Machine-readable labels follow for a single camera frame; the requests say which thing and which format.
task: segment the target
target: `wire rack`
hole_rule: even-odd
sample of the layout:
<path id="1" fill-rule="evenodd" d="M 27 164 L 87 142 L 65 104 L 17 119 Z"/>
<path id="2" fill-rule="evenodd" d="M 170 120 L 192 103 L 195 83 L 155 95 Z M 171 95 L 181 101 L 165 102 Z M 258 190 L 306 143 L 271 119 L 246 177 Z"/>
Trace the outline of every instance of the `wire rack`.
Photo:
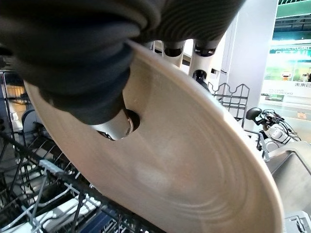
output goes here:
<path id="1" fill-rule="evenodd" d="M 208 91 L 215 97 L 215 99 L 225 107 L 232 116 L 244 126 L 247 101 L 249 96 L 249 87 L 245 84 L 240 84 L 231 91 L 227 83 L 223 83 L 215 90 L 213 84 L 207 84 Z"/>

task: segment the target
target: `green sign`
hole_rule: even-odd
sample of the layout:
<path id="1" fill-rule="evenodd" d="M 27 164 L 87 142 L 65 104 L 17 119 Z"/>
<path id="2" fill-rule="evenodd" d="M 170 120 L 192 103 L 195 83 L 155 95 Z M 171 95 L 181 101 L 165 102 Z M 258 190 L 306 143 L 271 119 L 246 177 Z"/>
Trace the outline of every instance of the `green sign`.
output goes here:
<path id="1" fill-rule="evenodd" d="M 272 48 L 265 80 L 306 81 L 311 72 L 311 46 Z"/>
<path id="2" fill-rule="evenodd" d="M 287 48 L 278 48 L 278 49 L 271 49 L 270 54 L 300 54 L 304 56 L 309 56 L 311 60 L 311 46 L 305 47 L 287 47 Z"/>

